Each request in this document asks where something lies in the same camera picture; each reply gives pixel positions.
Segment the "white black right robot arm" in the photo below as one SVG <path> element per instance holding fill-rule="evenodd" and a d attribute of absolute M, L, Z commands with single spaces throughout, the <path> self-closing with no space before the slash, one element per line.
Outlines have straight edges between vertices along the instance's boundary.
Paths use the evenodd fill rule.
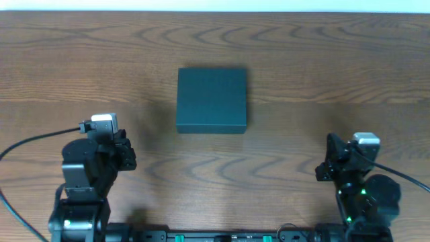
<path fill-rule="evenodd" d="M 387 175 L 368 173 L 376 166 L 380 139 L 358 132 L 349 141 L 327 135 L 325 160 L 316 180 L 333 182 L 342 223 L 315 226 L 313 241 L 392 241 L 391 222 L 400 214 L 400 185 Z"/>

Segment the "black gift box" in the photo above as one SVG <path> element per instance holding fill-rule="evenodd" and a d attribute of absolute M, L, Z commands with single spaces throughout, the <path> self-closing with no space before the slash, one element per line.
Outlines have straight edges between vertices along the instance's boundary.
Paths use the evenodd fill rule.
<path fill-rule="evenodd" d="M 180 68 L 175 124 L 182 134 L 245 133 L 247 70 Z"/>

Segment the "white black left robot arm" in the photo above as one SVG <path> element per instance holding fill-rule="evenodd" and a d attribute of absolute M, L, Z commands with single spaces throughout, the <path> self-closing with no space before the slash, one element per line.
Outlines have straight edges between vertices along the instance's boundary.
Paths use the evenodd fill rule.
<path fill-rule="evenodd" d="M 120 171 L 136 169 L 136 155 L 124 129 L 91 131 L 62 150 L 65 183 L 56 191 L 48 221 L 52 241 L 105 241 L 110 217 L 108 193 Z"/>

